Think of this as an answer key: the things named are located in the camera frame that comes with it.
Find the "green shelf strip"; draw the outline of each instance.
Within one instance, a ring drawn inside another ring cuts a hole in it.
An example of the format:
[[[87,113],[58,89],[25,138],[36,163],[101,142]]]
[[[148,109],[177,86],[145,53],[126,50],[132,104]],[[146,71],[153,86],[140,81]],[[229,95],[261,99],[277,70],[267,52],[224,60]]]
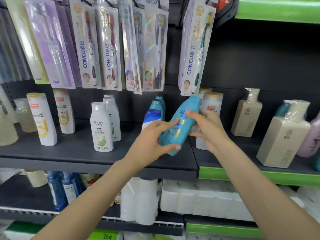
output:
[[[262,171],[272,182],[282,185],[320,187],[320,175]],[[230,181],[223,168],[199,167],[199,179]]]
[[[199,224],[187,222],[186,232],[238,238],[265,238],[257,227]]]
[[[235,18],[320,24],[320,0],[239,0]]]

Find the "shelf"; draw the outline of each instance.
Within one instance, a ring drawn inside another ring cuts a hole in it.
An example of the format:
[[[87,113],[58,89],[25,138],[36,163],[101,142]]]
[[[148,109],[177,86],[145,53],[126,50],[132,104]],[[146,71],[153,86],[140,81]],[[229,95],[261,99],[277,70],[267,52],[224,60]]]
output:
[[[256,158],[263,138],[237,137],[231,133],[228,136],[275,184],[320,187],[320,172],[314,169],[319,153],[309,158],[295,156],[289,168],[265,167]],[[199,179],[228,181],[229,178],[217,158],[209,151],[197,149],[195,137],[190,137],[190,141],[199,166]]]
[[[320,0],[239,0],[237,19],[320,24]]]
[[[57,214],[59,212],[54,209],[48,185],[33,188],[28,178],[22,175],[14,175],[0,185],[0,218],[47,224]],[[118,204],[110,207],[97,225],[99,229],[174,236],[182,236],[183,227],[182,215],[161,210],[158,210],[156,222],[151,226],[123,222]]]
[[[18,141],[0,147],[0,167],[103,174],[126,155],[141,127],[140,123],[121,123],[121,141],[114,142],[113,151],[102,153],[94,150],[88,120],[76,120],[74,134],[62,134],[57,127],[58,143],[54,146],[41,145],[38,133],[24,133],[17,126]],[[176,156],[165,154],[136,176],[195,181],[197,169],[190,141],[186,140]]]
[[[184,215],[187,233],[203,233],[238,238],[264,238],[254,222]]]

